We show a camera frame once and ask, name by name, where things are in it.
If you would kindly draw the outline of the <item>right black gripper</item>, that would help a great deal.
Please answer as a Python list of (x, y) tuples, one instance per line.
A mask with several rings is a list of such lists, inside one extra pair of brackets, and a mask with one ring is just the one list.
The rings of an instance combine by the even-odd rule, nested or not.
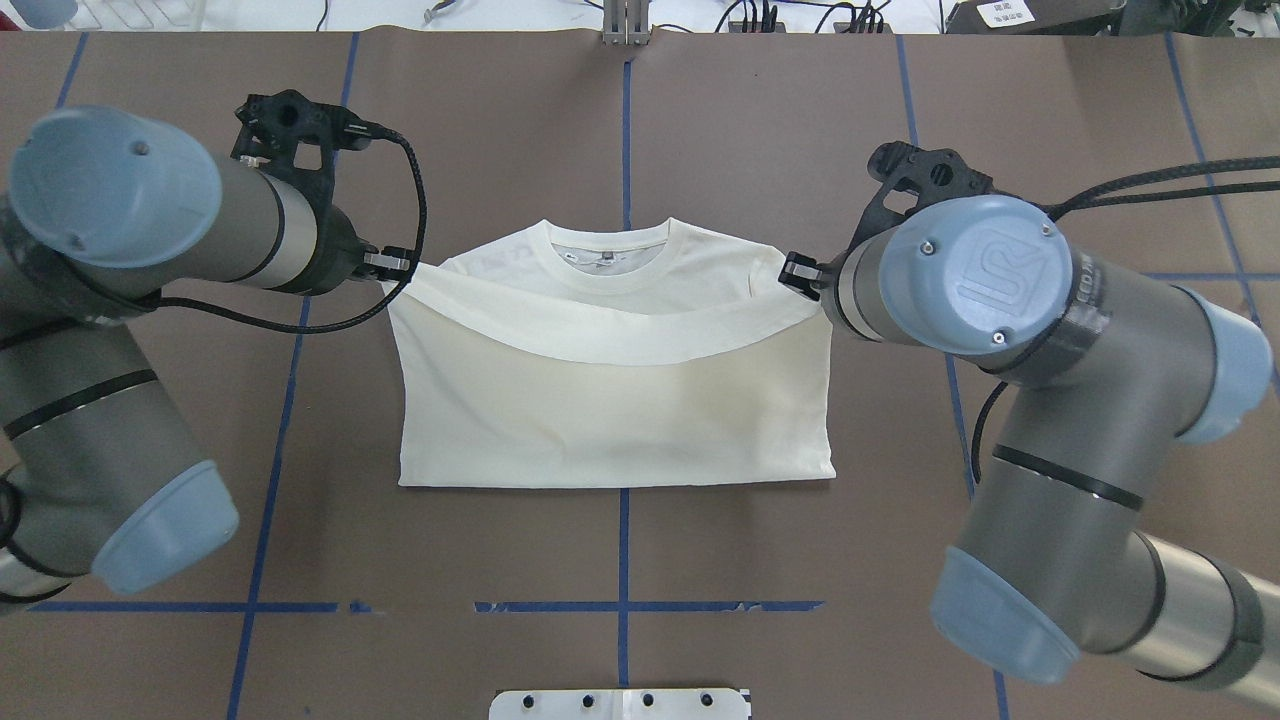
[(850, 243), (826, 264), (801, 252), (788, 252), (780, 272), (780, 283), (818, 302), (833, 327), (858, 331), (855, 320), (859, 319), (859, 314), (854, 288), (858, 264), (856, 243)]

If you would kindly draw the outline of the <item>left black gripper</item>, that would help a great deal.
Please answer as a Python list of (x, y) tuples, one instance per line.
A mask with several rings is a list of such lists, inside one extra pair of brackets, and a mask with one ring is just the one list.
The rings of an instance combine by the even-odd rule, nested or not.
[(404, 283), (415, 273), (413, 251), (388, 246), (372, 251), (372, 245), (362, 240), (351, 219), (337, 205), (330, 205), (317, 225), (315, 254), (296, 278), (296, 293), (317, 296), (335, 290), (366, 265), (370, 281)]

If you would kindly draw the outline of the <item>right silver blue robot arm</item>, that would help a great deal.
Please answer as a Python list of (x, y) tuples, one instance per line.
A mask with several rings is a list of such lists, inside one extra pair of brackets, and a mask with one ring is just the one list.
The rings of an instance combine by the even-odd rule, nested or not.
[(780, 282), (855, 336), (950, 354), (1015, 389), (931, 618), (1005, 675), (1083, 653), (1277, 707), (1277, 587), (1139, 530), (1175, 445), (1235, 430), (1268, 393), (1252, 322), (1074, 249), (1037, 206), (950, 199)]

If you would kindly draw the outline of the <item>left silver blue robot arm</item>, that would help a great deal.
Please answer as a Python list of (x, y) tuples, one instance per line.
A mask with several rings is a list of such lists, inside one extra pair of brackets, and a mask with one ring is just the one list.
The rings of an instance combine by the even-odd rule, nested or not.
[[(228, 158), (172, 124), (79, 105), (37, 120), (3, 195), (3, 612), (32, 609), (84, 577), (146, 591), (206, 559), (239, 512), (129, 323), (188, 309), (284, 334), (177, 281), (294, 296), (388, 281), (387, 299), (319, 334), (381, 313), (422, 256), (428, 204), (398, 131), (287, 90), (236, 110)], [(335, 156), (387, 141), (410, 164), (411, 249), (378, 249), (334, 204)]]

